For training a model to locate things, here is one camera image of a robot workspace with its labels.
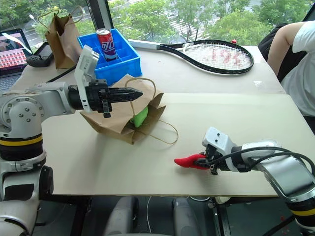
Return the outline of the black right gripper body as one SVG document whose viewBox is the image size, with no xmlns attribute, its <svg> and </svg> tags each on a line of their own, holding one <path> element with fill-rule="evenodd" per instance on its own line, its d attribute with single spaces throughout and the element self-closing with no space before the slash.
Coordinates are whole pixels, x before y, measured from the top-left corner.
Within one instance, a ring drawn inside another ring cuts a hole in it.
<svg viewBox="0 0 315 236">
<path fill-rule="evenodd" d="M 217 149 L 208 144 L 205 149 L 205 167 L 210 169 L 212 175 L 218 175 L 218 164 L 215 164 L 214 161 L 220 157 L 220 154 L 217 152 Z"/>
</svg>

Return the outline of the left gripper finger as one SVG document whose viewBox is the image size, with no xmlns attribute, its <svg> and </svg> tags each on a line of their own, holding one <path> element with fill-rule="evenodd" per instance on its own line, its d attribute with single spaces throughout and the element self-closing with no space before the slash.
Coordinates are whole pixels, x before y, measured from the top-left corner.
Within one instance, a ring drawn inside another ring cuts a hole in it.
<svg viewBox="0 0 315 236">
<path fill-rule="evenodd" d="M 114 97 L 112 97 L 112 103 L 131 102 L 131 101 L 134 101 L 134 100 L 138 99 L 139 97 L 141 97 L 141 96 L 131 96 L 131 95 L 114 96 Z"/>
<path fill-rule="evenodd" d="M 112 94 L 116 94 L 117 96 L 142 96 L 143 92 L 135 88 L 127 87 L 127 88 L 112 88 Z"/>
</svg>

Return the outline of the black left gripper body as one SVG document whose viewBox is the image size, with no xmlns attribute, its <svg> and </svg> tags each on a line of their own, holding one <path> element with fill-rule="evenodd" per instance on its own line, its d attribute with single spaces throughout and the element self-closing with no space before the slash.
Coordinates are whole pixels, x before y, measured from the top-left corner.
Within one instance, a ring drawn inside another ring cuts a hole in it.
<svg viewBox="0 0 315 236">
<path fill-rule="evenodd" d="M 92 80 L 87 87 L 88 103 L 91 110 L 103 113 L 104 118 L 110 118 L 115 90 L 115 88 L 108 87 L 105 79 Z"/>
</svg>

